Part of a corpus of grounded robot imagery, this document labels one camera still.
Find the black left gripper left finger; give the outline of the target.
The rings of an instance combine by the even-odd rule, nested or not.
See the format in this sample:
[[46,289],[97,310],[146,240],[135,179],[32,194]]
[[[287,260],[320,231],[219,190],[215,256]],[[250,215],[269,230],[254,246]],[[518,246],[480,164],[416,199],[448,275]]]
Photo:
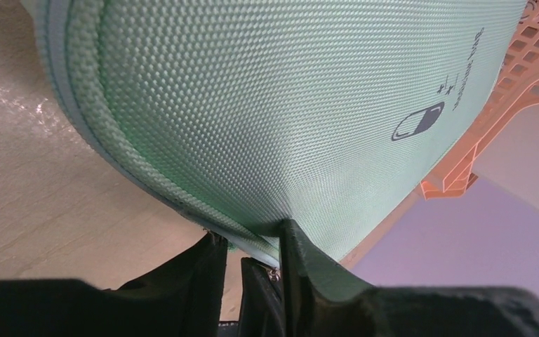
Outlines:
[[215,336],[227,261],[212,232],[118,289],[0,280],[0,336]]

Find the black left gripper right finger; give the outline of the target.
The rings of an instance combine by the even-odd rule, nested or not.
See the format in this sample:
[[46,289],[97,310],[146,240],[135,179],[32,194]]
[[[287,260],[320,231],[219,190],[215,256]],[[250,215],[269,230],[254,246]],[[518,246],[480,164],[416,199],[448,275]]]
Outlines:
[[279,226],[287,336],[539,336],[539,298],[506,286],[374,286]]

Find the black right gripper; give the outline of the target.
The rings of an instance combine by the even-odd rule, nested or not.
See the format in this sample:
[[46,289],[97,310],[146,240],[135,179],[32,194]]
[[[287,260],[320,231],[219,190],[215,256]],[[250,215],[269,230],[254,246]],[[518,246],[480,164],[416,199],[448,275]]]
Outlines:
[[253,258],[241,259],[243,293],[237,321],[218,323],[218,336],[284,337],[279,271]]

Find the green medicine case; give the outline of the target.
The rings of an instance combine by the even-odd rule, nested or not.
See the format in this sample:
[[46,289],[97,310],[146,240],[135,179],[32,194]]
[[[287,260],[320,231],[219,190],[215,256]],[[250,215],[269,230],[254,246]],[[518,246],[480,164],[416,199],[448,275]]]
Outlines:
[[523,1],[24,1],[81,137],[262,262],[344,258],[483,109]]

